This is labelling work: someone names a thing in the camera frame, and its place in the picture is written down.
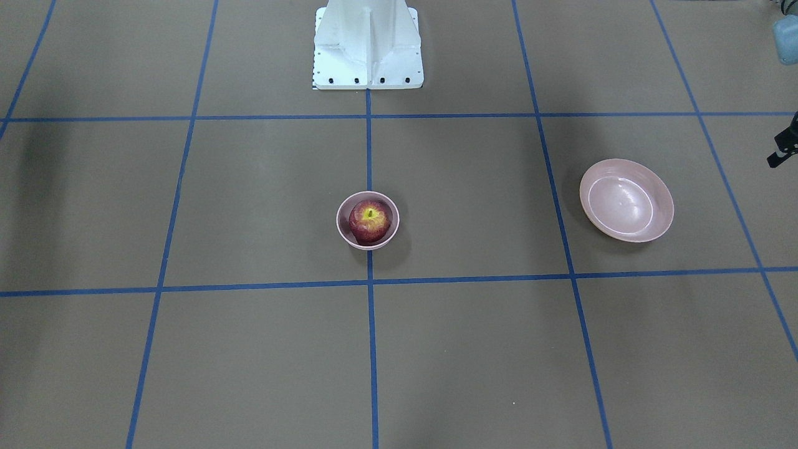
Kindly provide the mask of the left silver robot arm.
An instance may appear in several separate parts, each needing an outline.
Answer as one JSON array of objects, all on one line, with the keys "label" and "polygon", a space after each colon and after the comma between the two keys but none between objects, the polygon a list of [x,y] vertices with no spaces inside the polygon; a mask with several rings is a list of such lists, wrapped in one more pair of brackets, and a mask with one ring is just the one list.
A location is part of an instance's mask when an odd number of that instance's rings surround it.
[{"label": "left silver robot arm", "polygon": [[[797,62],[797,14],[796,1],[775,1],[782,14],[772,27],[776,55],[783,65]],[[776,150],[767,157],[770,168],[777,168],[797,154],[797,113],[789,125],[774,137]]]}]

